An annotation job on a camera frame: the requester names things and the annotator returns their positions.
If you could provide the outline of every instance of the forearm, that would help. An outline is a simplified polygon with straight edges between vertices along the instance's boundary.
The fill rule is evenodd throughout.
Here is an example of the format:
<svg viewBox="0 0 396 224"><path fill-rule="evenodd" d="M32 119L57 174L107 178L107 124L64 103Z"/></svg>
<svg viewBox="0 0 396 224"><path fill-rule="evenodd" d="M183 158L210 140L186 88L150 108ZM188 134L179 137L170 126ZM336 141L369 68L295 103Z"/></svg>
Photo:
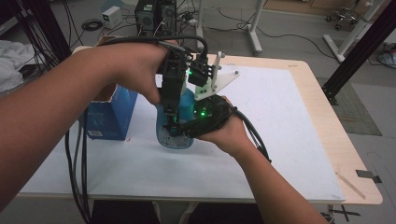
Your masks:
<svg viewBox="0 0 396 224"><path fill-rule="evenodd" d="M0 211L109 81L110 66L87 56L82 51L0 99Z"/></svg>
<svg viewBox="0 0 396 224"><path fill-rule="evenodd" d="M245 172L265 223L327 223L253 145L236 160Z"/></svg>

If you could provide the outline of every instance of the blue bottle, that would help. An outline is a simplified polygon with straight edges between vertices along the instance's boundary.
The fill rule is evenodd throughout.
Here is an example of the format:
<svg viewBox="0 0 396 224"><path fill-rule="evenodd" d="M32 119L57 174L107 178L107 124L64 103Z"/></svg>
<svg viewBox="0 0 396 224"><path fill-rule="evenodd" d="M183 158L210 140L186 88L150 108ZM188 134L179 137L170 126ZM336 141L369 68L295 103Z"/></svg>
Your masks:
<svg viewBox="0 0 396 224"><path fill-rule="evenodd" d="M178 104L179 122L187 122L194 119L194 93L183 85L183 90L180 95L180 103ZM163 113L163 106L156 105L157 108L157 125L156 133L158 142L165 146L174 149L188 148L193 143L193 138L188 138L184 135L178 137L171 137L169 132L163 127L168 120Z"/></svg>

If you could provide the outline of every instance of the blue box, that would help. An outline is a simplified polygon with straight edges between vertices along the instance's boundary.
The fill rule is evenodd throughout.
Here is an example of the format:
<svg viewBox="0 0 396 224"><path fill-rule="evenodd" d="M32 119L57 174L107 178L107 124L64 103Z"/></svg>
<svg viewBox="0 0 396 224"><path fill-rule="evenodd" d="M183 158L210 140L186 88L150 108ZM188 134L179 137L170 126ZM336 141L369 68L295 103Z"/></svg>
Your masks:
<svg viewBox="0 0 396 224"><path fill-rule="evenodd" d="M125 140L137 92L117 85L108 95L88 106L87 134L91 139Z"/></svg>

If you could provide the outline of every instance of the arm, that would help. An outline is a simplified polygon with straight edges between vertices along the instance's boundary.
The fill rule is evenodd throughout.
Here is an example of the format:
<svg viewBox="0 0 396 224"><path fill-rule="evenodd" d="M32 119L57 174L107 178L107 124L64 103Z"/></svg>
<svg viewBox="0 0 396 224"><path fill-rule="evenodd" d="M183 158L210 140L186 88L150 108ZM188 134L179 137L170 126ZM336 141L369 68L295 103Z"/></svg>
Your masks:
<svg viewBox="0 0 396 224"><path fill-rule="evenodd" d="M221 129L200 138L239 163L265 223L327 223L250 142L241 119L230 117Z"/></svg>
<svg viewBox="0 0 396 224"><path fill-rule="evenodd" d="M150 44L84 49L0 99L0 211L107 84L159 103L154 75L164 56L164 49Z"/></svg>

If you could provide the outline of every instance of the bottle label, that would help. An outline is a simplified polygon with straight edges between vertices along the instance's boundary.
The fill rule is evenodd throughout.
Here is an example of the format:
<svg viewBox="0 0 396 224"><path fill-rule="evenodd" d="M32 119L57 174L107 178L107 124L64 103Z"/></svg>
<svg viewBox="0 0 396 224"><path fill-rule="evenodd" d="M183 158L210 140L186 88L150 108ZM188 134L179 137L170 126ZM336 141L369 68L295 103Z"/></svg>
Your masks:
<svg viewBox="0 0 396 224"><path fill-rule="evenodd" d="M184 135L171 137L169 132L164 127L160 128L158 139L160 140L161 144L166 147L185 148L190 146L190 138Z"/></svg>

